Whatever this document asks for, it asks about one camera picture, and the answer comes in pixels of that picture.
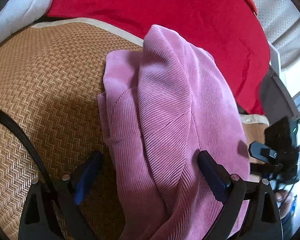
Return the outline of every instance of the corduroy fabric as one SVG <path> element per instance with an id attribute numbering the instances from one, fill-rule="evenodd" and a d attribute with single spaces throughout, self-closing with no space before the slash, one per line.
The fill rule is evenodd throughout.
<path id="1" fill-rule="evenodd" d="M 222 204 L 199 171 L 198 152 L 249 178 L 236 103 L 214 59 L 153 25 L 142 52 L 107 55 L 104 86 L 98 106 L 125 214 L 120 239 L 202 239 Z M 232 233 L 246 209 L 245 202 Z"/>

